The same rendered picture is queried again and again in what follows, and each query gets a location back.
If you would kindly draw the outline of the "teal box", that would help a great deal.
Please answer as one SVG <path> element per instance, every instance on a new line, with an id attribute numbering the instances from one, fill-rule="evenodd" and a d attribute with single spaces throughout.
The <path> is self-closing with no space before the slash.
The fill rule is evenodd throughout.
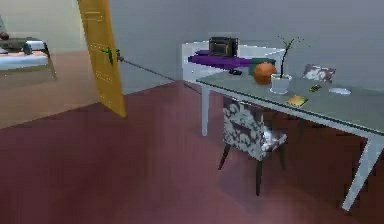
<path id="1" fill-rule="evenodd" d="M 248 69 L 249 74 L 250 74 L 250 75 L 253 75 L 253 70 L 254 70 L 254 68 L 255 68 L 257 65 L 259 65 L 259 64 L 261 64 L 261 63 L 264 63 L 264 62 L 271 63 L 271 64 L 273 64 L 274 66 L 275 66 L 275 63 L 276 63 L 276 61 L 275 61 L 274 59 L 271 59 L 271 58 L 252 58 L 252 59 L 250 60 L 249 69 Z"/>

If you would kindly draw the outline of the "white side table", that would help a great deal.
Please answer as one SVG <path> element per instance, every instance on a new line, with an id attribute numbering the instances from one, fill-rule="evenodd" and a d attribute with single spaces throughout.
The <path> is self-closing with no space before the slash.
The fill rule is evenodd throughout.
<path id="1" fill-rule="evenodd" d="M 182 71 L 185 81 L 195 83 L 199 78 L 224 71 L 224 69 L 195 64 L 188 61 L 188 57 L 194 55 L 196 51 L 208 50 L 208 48 L 208 41 L 184 43 L 182 45 Z M 281 48 L 239 45 L 236 57 L 250 60 L 252 58 L 271 58 L 276 61 L 276 68 L 280 69 L 283 53 L 284 50 Z"/>

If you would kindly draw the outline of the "yellow square book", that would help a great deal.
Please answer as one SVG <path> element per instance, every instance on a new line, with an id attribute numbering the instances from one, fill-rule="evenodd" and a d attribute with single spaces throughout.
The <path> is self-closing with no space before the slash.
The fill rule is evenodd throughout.
<path id="1" fill-rule="evenodd" d="M 308 101 L 307 98 L 302 96 L 294 95 L 288 99 L 287 103 L 295 107 L 301 107 Z"/>

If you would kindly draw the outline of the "house plant in white pot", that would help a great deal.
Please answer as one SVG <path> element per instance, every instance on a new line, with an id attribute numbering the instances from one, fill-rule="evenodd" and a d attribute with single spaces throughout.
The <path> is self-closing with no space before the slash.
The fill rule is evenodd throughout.
<path id="1" fill-rule="evenodd" d="M 303 41 L 301 37 L 293 37 L 290 39 L 280 37 L 284 46 L 284 53 L 281 57 L 280 63 L 280 72 L 278 74 L 271 75 L 271 91 L 276 94 L 286 94 L 288 92 L 288 87 L 292 77 L 285 73 L 284 71 L 284 63 L 286 61 L 286 57 L 290 49 L 294 47 L 295 44 Z"/>

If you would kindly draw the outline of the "black boxy appliance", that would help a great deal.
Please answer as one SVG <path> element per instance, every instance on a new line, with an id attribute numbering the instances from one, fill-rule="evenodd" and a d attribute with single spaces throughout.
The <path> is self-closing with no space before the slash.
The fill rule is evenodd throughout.
<path id="1" fill-rule="evenodd" d="M 221 57 L 236 57 L 238 39 L 232 37 L 211 37 L 209 39 L 209 54 Z"/>

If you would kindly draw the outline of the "yellow room door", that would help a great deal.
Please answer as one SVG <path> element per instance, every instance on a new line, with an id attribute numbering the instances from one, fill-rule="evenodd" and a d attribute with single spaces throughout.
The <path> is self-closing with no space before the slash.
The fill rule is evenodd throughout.
<path id="1" fill-rule="evenodd" d="M 116 59 L 115 42 L 108 0 L 78 0 L 83 30 L 95 76 L 99 101 L 121 117 L 126 116 L 122 92 L 119 62 Z M 101 49 L 112 50 L 114 65 Z"/>

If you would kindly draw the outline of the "purple flat cloth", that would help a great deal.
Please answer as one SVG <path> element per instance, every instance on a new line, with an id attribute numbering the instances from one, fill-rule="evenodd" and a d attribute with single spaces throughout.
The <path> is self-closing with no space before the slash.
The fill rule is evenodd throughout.
<path id="1" fill-rule="evenodd" d="M 235 69 L 238 67 L 248 67 L 251 63 L 250 59 L 245 58 L 210 55 L 208 50 L 196 51 L 194 55 L 188 57 L 188 61 L 224 70 Z"/>

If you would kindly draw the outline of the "grey table with white legs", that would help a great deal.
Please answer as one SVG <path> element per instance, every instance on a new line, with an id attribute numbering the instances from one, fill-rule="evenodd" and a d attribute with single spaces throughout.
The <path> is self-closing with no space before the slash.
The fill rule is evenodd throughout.
<path id="1" fill-rule="evenodd" d="M 289 84 L 288 92 L 280 95 L 271 92 L 268 86 L 258 85 L 246 73 L 234 76 L 220 72 L 199 78 L 196 82 L 202 87 L 203 135 L 208 132 L 209 95 L 215 91 L 366 138 L 358 169 L 342 204 L 346 211 L 354 204 L 384 150 L 384 93 L 351 88 L 350 95 L 340 95 L 329 92 L 333 86 L 327 83 L 323 83 L 318 91 L 310 92 L 309 88 L 316 84 L 314 80 L 294 79 Z M 289 105 L 287 101 L 294 95 L 305 97 L 308 101 L 301 107 Z"/>

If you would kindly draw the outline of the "orange ball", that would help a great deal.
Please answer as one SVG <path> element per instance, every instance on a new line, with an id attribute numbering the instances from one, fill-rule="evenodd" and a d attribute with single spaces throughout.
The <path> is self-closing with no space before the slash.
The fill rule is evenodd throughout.
<path id="1" fill-rule="evenodd" d="M 253 70 L 253 77 L 260 85 L 268 85 L 271 83 L 271 75 L 276 74 L 276 67 L 271 63 L 261 63 Z"/>

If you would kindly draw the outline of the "dark grey lump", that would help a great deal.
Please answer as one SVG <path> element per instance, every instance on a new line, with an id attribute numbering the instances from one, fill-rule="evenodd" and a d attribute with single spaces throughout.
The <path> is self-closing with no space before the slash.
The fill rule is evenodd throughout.
<path id="1" fill-rule="evenodd" d="M 29 40 L 30 37 L 0 40 L 0 54 L 23 52 L 30 55 L 32 53 L 32 47 L 28 44 Z"/>

